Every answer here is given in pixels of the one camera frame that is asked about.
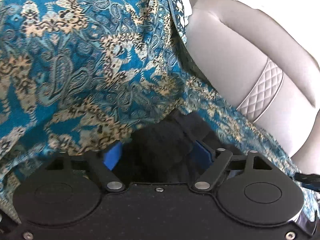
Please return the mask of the black pants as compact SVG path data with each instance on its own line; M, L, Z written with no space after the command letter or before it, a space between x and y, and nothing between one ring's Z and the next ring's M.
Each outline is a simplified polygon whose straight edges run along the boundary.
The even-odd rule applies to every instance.
M195 141L242 155L235 146L221 142L196 112L184 115L174 110L159 123L131 134L113 172L125 184L195 181L204 172L192 154Z

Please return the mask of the blue paisley sofa throw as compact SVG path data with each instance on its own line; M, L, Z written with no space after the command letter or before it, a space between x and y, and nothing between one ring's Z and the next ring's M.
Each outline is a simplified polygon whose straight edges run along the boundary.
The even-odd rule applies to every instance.
M207 80L182 0L1 0L1 210L56 150L78 155L196 111L218 138L300 168Z

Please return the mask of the beige leather sofa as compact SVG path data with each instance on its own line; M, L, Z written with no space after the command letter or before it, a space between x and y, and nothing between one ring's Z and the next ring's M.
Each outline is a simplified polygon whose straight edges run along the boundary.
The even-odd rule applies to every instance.
M207 80L303 173L319 173L319 0L182 1Z

